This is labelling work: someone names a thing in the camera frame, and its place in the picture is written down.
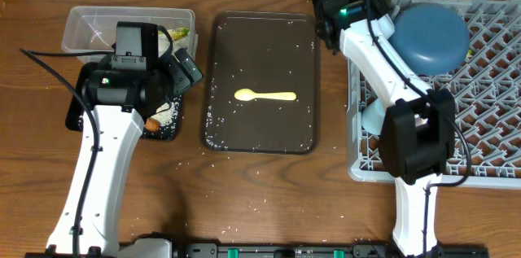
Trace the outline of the yellow plastic spoon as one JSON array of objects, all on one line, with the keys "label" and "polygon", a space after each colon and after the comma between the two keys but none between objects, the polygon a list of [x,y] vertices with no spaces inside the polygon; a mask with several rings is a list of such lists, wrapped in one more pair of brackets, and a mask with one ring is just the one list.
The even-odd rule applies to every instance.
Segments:
[{"label": "yellow plastic spoon", "polygon": [[252,101],[255,99],[269,99],[278,101],[294,101],[297,96],[294,92],[274,92],[274,93],[257,93],[251,89],[240,89],[234,93],[234,97],[239,101]]}]

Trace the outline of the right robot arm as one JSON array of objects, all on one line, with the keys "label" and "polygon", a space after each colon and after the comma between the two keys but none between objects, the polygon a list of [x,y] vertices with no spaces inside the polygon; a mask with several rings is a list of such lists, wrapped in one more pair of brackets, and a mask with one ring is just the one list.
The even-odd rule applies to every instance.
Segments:
[{"label": "right robot arm", "polygon": [[437,257],[430,217],[436,185],[454,150],[453,127],[441,114],[454,110],[453,97],[430,89],[392,47],[389,0],[312,1],[317,35],[357,65],[382,105],[379,155],[395,179],[396,248],[403,257]]}]

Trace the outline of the light blue plastic cup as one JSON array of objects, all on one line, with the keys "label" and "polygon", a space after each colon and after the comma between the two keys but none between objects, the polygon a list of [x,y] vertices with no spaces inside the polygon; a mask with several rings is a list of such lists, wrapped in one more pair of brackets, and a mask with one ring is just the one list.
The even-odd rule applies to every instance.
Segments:
[{"label": "light blue plastic cup", "polygon": [[362,127],[371,134],[380,135],[386,109],[377,98],[361,114]]}]

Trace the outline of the white tissue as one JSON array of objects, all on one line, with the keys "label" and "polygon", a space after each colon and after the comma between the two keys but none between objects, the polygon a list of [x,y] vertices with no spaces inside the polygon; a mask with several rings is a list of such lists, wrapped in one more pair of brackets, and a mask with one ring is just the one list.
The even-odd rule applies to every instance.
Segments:
[{"label": "white tissue", "polygon": [[[169,48],[170,42],[163,32],[158,32],[158,56],[161,56]],[[173,41],[172,53],[177,50],[176,42]]]}]

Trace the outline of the orange carrot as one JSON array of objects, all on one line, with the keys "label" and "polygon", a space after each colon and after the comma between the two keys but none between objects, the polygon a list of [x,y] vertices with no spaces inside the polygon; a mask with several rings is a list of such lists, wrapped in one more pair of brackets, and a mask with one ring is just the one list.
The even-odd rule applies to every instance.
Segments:
[{"label": "orange carrot", "polygon": [[156,119],[148,118],[144,128],[152,133],[157,132],[160,130],[160,122]]}]

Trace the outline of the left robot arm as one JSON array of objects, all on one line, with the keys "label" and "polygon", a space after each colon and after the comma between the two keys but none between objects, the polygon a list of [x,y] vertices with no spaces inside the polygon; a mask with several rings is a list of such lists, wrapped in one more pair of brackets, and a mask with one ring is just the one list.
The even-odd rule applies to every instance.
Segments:
[{"label": "left robot arm", "polygon": [[146,120],[201,81],[184,49],[159,54],[106,53],[82,66],[68,120],[82,126],[81,149],[59,221],[44,257],[173,257],[171,238],[152,233],[120,245],[120,207],[129,165]]}]

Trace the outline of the dark blue plate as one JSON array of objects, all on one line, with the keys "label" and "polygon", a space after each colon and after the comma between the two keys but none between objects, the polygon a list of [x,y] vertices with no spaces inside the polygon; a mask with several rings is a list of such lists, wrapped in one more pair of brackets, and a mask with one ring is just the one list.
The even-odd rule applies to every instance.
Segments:
[{"label": "dark blue plate", "polygon": [[464,20],[451,8],[422,3],[394,20],[389,42],[417,75],[435,76],[460,67],[470,48]]}]

